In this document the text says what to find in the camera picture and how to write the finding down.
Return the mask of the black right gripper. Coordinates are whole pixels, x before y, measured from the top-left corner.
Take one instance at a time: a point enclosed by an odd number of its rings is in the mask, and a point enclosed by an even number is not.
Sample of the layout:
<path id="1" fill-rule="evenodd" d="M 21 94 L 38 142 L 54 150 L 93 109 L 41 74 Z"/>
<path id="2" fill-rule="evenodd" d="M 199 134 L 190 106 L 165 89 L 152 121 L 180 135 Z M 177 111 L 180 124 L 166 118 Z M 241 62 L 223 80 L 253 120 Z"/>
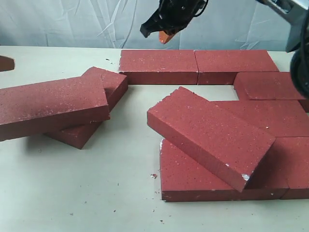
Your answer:
<path id="1" fill-rule="evenodd" d="M 179 30 L 185 29 L 194 17 L 205 10 L 204 0 L 160 0 L 159 7 L 140 27 L 144 38 L 159 31 L 159 41 L 167 44 Z M 165 30 L 175 30 L 167 34 Z"/>

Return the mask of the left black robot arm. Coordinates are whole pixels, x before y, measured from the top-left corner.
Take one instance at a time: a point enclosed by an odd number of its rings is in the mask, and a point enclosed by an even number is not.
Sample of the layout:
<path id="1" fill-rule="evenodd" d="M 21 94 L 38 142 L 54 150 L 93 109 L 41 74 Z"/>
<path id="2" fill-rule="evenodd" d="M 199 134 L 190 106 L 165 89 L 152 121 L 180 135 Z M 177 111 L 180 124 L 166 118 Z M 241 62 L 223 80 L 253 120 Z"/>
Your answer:
<path id="1" fill-rule="evenodd" d="M 13 58 L 0 56 L 0 72 L 11 71 L 15 68 L 15 61 Z"/>

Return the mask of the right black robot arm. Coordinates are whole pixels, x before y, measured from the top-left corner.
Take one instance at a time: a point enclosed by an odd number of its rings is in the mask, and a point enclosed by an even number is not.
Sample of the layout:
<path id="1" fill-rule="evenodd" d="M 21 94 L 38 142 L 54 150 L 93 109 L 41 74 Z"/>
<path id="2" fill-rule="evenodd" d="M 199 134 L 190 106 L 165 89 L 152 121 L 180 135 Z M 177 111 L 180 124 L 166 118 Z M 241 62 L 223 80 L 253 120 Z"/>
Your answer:
<path id="1" fill-rule="evenodd" d="M 293 52 L 290 76 L 296 90 L 309 97 L 309 2 L 307 0 L 261 0 L 291 26 L 285 51 Z M 185 29 L 191 20 L 206 9 L 206 0 L 161 0 L 150 18 L 140 27 L 147 38 L 153 32 L 167 36 L 166 44 L 175 34 Z"/>

